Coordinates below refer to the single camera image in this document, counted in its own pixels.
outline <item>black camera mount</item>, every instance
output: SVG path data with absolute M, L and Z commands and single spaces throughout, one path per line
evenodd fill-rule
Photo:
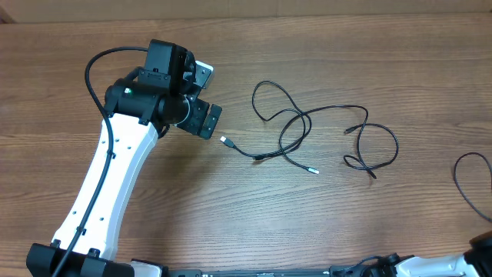
M 105 110 L 110 116 L 120 113 L 139 117 L 140 124 L 150 122 L 161 135 L 172 124 L 209 139 L 222 108 L 210 107 L 198 96 L 213 77 L 214 69 L 196 62 L 186 48 L 153 39 L 144 68 L 137 67 L 108 88 Z

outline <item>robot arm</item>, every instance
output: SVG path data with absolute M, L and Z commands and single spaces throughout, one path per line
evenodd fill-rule
M 157 130 L 152 124 L 138 124 L 138 120 L 139 118 L 122 114 L 114 114 L 110 118 L 115 138 L 113 148 L 115 155 L 98 200 L 74 247 L 74 252 L 87 254 L 90 251 L 98 251 L 100 258 L 115 260 L 121 220 L 126 205 L 138 173 L 158 138 Z M 106 160 L 107 149 L 108 132 L 103 121 L 98 148 L 91 167 L 73 207 L 52 239 L 61 249 L 67 249 L 94 193 Z
M 467 264 L 464 255 L 449 255 L 424 259 L 413 257 L 396 265 L 397 277 L 479 277 L 473 265 Z

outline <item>wood grain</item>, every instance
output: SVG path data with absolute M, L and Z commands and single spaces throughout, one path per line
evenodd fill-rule
M 159 141 L 138 178 L 118 261 L 176 268 L 292 269 L 398 252 L 463 252 L 490 224 L 456 190 L 451 167 L 465 152 L 492 157 L 492 15 L 375 15 L 206 19 L 0 26 L 0 271 L 27 275 L 33 242 L 49 243 L 92 160 L 101 116 L 84 84 L 96 53 L 158 38 L 191 49 L 216 68 L 201 97 L 224 109 L 214 137 L 178 129 Z M 91 72 L 100 98 L 145 54 L 104 57 Z M 290 118 L 264 124 L 251 109 L 254 85 L 282 84 L 302 109 L 359 104 L 398 136 L 397 161 L 377 180 L 342 161 L 363 114 L 313 115 L 293 159 L 253 163 L 225 148 L 276 149 Z M 258 109 L 289 107 L 277 90 Z M 299 134 L 293 129 L 288 138 Z M 368 128 L 368 162 L 388 159 L 391 137 Z M 465 192 L 492 214 L 490 175 L 480 159 L 459 168 Z
M 0 0 L 10 22 L 489 12 L 492 0 Z

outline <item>usb connector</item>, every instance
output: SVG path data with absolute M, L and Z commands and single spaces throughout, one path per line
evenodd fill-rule
M 353 131 L 357 130 L 357 127 L 358 126 L 348 128 L 347 130 L 345 130 L 344 134 L 348 135 L 348 134 L 352 133 Z
M 229 138 L 222 136 L 221 142 L 224 143 L 228 147 L 234 148 L 234 143 Z
M 320 174 L 320 172 L 317 170 L 317 169 L 313 169 L 313 168 L 307 168 L 307 170 L 311 173 L 314 173 L 314 174 Z

